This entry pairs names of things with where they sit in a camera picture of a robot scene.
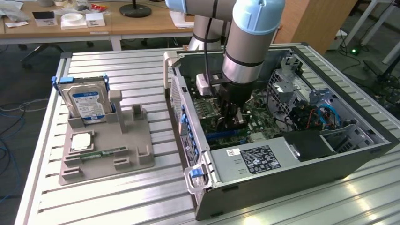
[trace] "white table leg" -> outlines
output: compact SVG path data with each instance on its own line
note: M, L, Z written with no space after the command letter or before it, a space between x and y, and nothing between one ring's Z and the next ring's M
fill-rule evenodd
M387 56L381 61L383 64L389 64L393 61L393 58L400 54L400 42L395 44L393 50L389 52Z
M349 34L347 34L347 37L346 37L345 40L343 40L345 45L349 44L351 38L354 37L354 35L355 35L355 33L357 33L357 31L358 31L358 29L359 29L362 23L363 23L365 20L366 20L366 17L369 16L369 14L370 14L370 12L371 12L374 6L375 6L375 4L377 4L377 1L375 1L375 0L371 0L371 1L370 1L370 4L369 4L369 6L367 6L367 8L365 9L365 12L362 13L362 15L361 15L361 17L359 17L359 19L358 19L358 21L357 21L354 27L351 28L351 30L350 30L350 32L349 32Z
M119 35L111 35L109 37L110 40L110 45L111 45L111 50L113 51L121 51L121 46L119 46Z
M377 20L375 24L373 25L370 31L367 32L365 38L362 39L361 45L366 45L369 42L370 38L373 37L373 34L375 33L377 29L379 28L382 22L385 22L386 18L389 17L391 11L394 10L395 6L389 6L386 11L379 16L379 20Z

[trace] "floor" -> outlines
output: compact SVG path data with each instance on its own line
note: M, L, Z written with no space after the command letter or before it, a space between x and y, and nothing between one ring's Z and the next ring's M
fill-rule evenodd
M349 17L342 25L342 29L349 31L353 27L359 15ZM366 21L358 31L355 37L362 36L363 31L370 26L373 21ZM189 38L177 38L178 44L186 44ZM377 66L385 70L386 65L381 64L381 60L389 53L390 49L400 41L398 33L390 31L385 27L381 27L377 34L371 38L367 48L369 52L361 52L355 57L359 61L371 60ZM91 48L86 47L85 42L75 43L62 43L61 48L66 52L98 52L110 51L110 43L107 41L93 42L94 46ZM347 48L351 48L357 44L353 41ZM34 49L37 45L27 45L27 51ZM166 40L161 38L154 38L147 40L147 46L142 46L139 40L123 41L123 50L127 49L143 49L143 48L163 48L166 47ZM15 45L9 45L7 49L0 53L0 68L1 68L1 82L0 82L0 105L7 103L21 103L30 101L33 99L47 98L50 93L50 77L54 75L57 70L59 54L53 49L45 50L39 56L30 60L33 69L26 71L19 67L19 62L15 59L21 59L26 54L26 51L21 51ZM345 67L354 65L357 62L337 53L337 51L329 51L325 53L325 58L337 67L337 69L343 69ZM369 73L362 70L362 64L349 68L345 71L347 74L357 76L358 78L367 77ZM400 74L400 65L395 66L393 75ZM33 103L29 105L29 110L45 107L45 101ZM6 108L14 108L18 105L7 105ZM19 116L21 111L0 112L6 113L11 116ZM29 172L30 160L33 156L35 141L39 133L41 121L43 117L43 110L35 112L26 112L23 115L23 127L19 132L9 139L5 139L9 150L13 152L17 167L19 171L19 187L13 192L15 187L15 169L10 164L7 170L0 175L0 199L6 194L11 193L11 196L5 201L0 202L0 225L13 224L18 204L19 195L22 193L23 182ZM17 118L5 118L0 116L0 130L2 131ZM6 161L0 160L0 172L5 166Z

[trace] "aluminum workbench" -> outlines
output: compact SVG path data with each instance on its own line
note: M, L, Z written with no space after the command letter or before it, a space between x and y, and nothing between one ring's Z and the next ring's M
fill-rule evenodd
M311 48L297 47L400 138L400 123L394 117L370 101ZM162 93L162 53L167 50L177 49L74 53L59 60L58 78L106 73L110 89L121 90L121 106L143 105L155 165L141 171L59 186L67 110L53 90L15 224L400 224L398 146L342 180L213 219L195 221ZM302 75L313 87L322 88L323 83L305 68Z

